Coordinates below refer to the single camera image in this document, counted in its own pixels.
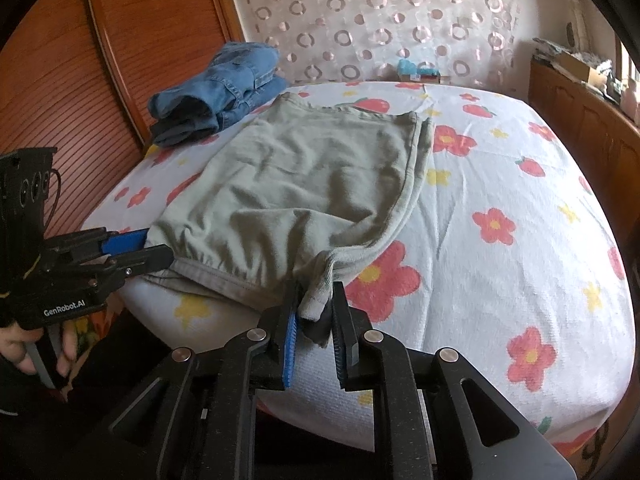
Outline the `person's left hand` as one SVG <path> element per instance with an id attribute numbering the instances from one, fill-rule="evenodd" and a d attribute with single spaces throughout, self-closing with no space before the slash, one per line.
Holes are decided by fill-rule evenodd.
<path id="1" fill-rule="evenodd" d="M 44 363 L 49 352 L 38 342 L 47 336 L 45 328 L 24 330 L 17 323 L 1 329 L 1 356 L 29 375 L 38 372 L 37 365 Z M 56 371 L 67 377 L 77 359 L 77 334 L 74 321 L 62 324 L 60 352 L 56 361 Z"/>

